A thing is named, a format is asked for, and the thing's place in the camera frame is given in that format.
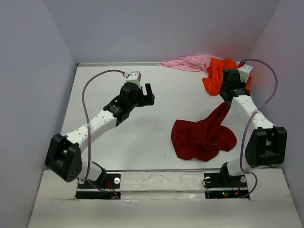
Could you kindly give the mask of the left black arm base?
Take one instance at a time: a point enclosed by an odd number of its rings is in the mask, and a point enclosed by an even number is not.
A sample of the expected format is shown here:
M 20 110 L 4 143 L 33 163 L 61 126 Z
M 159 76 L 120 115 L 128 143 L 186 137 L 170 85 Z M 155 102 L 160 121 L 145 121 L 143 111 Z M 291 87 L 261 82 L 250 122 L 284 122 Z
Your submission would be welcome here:
M 107 172 L 96 162 L 91 168 L 98 167 L 101 175 L 97 180 L 78 181 L 75 197 L 80 200 L 119 200 L 121 198 L 121 172 Z

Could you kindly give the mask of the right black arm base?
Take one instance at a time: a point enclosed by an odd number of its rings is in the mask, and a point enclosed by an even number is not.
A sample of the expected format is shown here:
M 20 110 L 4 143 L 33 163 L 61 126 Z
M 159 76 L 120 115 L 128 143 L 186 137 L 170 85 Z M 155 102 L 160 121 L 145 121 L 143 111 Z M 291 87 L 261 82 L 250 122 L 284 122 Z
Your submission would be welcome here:
M 245 175 L 230 176 L 226 163 L 219 172 L 204 173 L 202 186 L 206 199 L 250 199 Z

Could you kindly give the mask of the dark red t shirt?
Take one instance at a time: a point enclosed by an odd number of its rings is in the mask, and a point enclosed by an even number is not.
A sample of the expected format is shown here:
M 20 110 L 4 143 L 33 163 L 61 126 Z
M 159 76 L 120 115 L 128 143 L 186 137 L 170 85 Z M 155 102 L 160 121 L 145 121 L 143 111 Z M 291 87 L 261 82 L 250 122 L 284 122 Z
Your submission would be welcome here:
M 208 117 L 198 122 L 176 120 L 171 131 L 171 142 L 179 159 L 208 162 L 220 151 L 229 152 L 236 144 L 235 134 L 222 126 L 230 107 L 221 103 Z

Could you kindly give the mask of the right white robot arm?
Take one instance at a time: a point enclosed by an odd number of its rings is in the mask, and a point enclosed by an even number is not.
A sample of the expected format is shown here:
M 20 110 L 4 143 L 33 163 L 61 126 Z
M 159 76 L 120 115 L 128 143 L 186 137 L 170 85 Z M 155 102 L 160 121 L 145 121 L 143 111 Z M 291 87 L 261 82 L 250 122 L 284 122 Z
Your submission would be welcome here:
M 218 176 L 223 186 L 230 186 L 250 171 L 282 164 L 285 160 L 287 130 L 270 122 L 254 104 L 239 69 L 223 71 L 220 96 L 246 124 L 239 158 L 223 165 L 225 171 Z

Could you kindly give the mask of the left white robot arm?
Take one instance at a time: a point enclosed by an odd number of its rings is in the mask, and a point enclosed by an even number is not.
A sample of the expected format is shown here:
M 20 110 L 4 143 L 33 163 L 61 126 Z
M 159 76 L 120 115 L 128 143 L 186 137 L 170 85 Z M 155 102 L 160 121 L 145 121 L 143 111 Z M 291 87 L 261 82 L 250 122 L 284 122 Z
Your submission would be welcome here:
M 126 82 L 119 95 L 87 124 L 66 135 L 55 134 L 50 141 L 45 165 L 65 182 L 79 179 L 96 188 L 103 186 L 105 169 L 92 161 L 91 156 L 88 161 L 83 161 L 82 152 L 90 149 L 91 143 L 106 131 L 126 120 L 134 108 L 154 105 L 151 85 L 145 84 L 145 88 L 147 94 L 137 84 Z

